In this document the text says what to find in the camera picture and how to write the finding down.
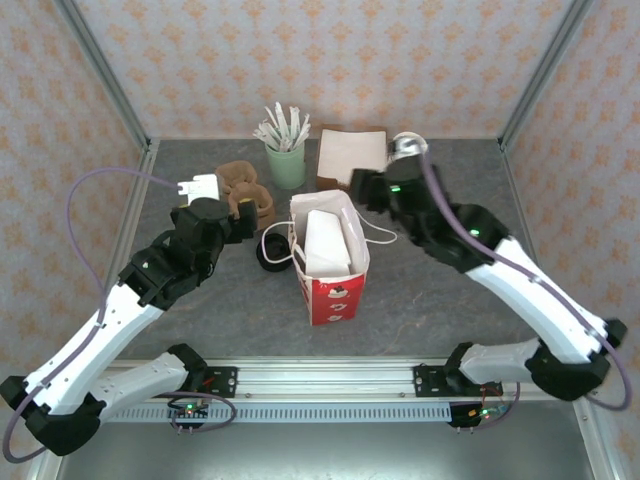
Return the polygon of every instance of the red print on bag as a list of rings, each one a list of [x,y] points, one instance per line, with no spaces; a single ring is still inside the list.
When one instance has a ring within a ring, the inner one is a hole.
[[[355,317],[364,284],[365,275],[339,283],[313,280],[311,284],[312,325],[351,320]]]

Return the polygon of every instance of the gray table surface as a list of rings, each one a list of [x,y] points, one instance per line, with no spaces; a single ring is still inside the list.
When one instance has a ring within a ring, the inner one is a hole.
[[[283,191],[270,180],[262,143],[257,140],[166,140],[159,145],[153,173],[189,180],[223,163],[248,160],[259,183],[275,199],[279,220],[288,216],[291,195],[315,189],[316,141],[307,141],[308,181]],[[523,239],[498,145],[492,140],[434,140],[432,160],[454,201],[489,208]],[[175,192],[151,184],[136,231],[133,251],[172,227],[169,212],[179,205]],[[392,228],[387,216],[365,218]],[[383,233],[364,227],[371,238]],[[311,327],[292,268],[268,273],[259,266],[258,242],[226,246],[214,275],[181,298],[159,321],[138,335],[121,358],[153,358],[186,342],[203,357],[420,355],[446,357],[463,341],[519,342],[533,331],[501,300],[466,276],[440,265],[406,238],[371,245],[367,284],[355,319]]]

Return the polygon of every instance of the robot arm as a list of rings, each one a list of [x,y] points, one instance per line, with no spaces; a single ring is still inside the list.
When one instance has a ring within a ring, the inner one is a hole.
[[[12,376],[0,394],[16,410],[42,387],[22,412],[27,428],[45,447],[67,455],[84,445],[100,423],[118,411],[153,396],[192,391],[204,380],[206,363],[187,345],[175,345],[156,360],[113,377],[100,377],[116,356],[173,303],[209,278],[227,243],[251,238],[257,228],[253,202],[240,204],[240,217],[219,201],[215,175],[179,184],[189,204],[171,212],[173,230],[135,253],[120,272],[106,301],[104,319],[96,312],[67,344],[38,370]],[[43,379],[67,361],[96,325],[91,343],[48,385]]]
[[[478,385],[488,382],[534,382],[550,395],[575,400],[600,385],[609,362],[594,332],[617,347],[626,333],[624,324],[617,319],[603,320],[560,290],[487,209],[451,203],[447,198],[456,219],[471,236],[490,251],[533,272],[535,281],[469,245],[432,197],[423,176],[422,149],[426,151],[426,142],[415,134],[396,137],[384,172],[354,171],[354,200],[366,204],[369,210],[389,211],[414,244],[491,290],[539,335],[515,345],[459,345],[444,367],[448,391],[473,395]],[[441,185],[437,170],[435,173]],[[591,329],[585,329],[540,281],[554,287]]]

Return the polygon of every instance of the patterned wall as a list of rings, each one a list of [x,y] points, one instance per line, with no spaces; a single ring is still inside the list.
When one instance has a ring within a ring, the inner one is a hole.
[[[51,0],[0,3],[0,380],[53,355],[96,307],[93,284],[68,244],[64,200],[99,166],[137,166],[139,151]],[[104,273],[129,179],[77,192],[81,247]],[[0,428],[9,408],[0,400]],[[32,450],[18,435],[16,453]],[[0,460],[0,478],[26,476]]]
[[[640,9],[596,0],[510,161],[540,260],[577,299],[630,327],[632,411],[617,447],[640,472]],[[610,376],[611,399],[621,390]]]
[[[496,138],[570,0],[80,0],[151,136],[315,125]]]

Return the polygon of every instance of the red and white paper bag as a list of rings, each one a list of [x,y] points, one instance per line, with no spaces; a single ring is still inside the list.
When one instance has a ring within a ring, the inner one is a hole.
[[[314,278],[305,273],[304,240],[307,215],[311,210],[333,213],[340,219],[342,234],[351,257],[350,274],[344,277]],[[356,316],[369,269],[369,249],[360,219],[349,196],[341,190],[294,195],[291,199],[289,245],[302,288],[311,325],[324,325]]]

